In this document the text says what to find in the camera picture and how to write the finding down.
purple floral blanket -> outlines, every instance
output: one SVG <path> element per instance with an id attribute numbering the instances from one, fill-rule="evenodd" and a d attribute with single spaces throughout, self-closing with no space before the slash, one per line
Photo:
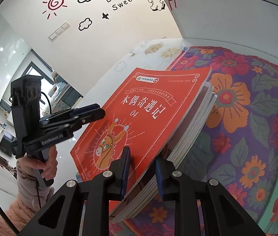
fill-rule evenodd
<path id="1" fill-rule="evenodd" d="M 221 47 L 190 47 L 168 70 L 207 66 L 217 101 L 179 170 L 196 180 L 217 179 L 257 221 L 278 173 L 278 65 Z M 157 195 L 111 232 L 172 236 L 174 217 L 175 203 Z M 125 224 L 133 234 L 122 233 Z"/>

gray sleeve cuff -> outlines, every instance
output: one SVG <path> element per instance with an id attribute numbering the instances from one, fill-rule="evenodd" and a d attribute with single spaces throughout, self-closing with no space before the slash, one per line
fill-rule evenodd
<path id="1" fill-rule="evenodd" d="M 39 210 L 39 201 L 36 189 L 36 178 L 29 176 L 24 171 L 22 171 L 20 163 L 17 161 L 17 182 L 19 195 L 22 202 L 33 211 Z M 41 188 L 39 189 L 39 196 L 41 206 L 43 206 L 47 199 L 51 197 L 54 193 L 54 188 Z"/>

television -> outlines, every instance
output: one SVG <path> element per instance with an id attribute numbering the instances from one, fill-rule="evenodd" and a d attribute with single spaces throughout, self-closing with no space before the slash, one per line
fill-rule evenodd
<path id="1" fill-rule="evenodd" d="M 5 131 L 5 134 L 0 142 L 0 150 L 10 157 L 12 157 L 11 144 L 13 140 L 14 136 L 12 136 L 9 132 Z"/>

stack of books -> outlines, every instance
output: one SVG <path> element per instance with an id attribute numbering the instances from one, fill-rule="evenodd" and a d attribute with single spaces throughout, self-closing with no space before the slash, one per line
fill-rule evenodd
<path id="1" fill-rule="evenodd" d="M 159 153 L 176 167 L 187 155 L 217 97 L 207 82 L 210 72 L 136 68 L 104 104 L 104 119 L 89 124 L 77 141 L 71 155 L 82 181 L 108 170 L 124 146 L 131 149 L 125 199 L 109 203 L 112 223 L 135 216 L 156 195 Z"/>

red book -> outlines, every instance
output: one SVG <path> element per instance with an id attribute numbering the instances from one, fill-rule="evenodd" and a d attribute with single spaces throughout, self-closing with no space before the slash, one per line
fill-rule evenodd
<path id="1" fill-rule="evenodd" d="M 127 195 L 183 121 L 210 71 L 136 68 L 102 107 L 105 118 L 90 123 L 71 151 L 82 181 L 108 170 L 129 146 Z M 110 202 L 110 213 L 118 203 Z"/>

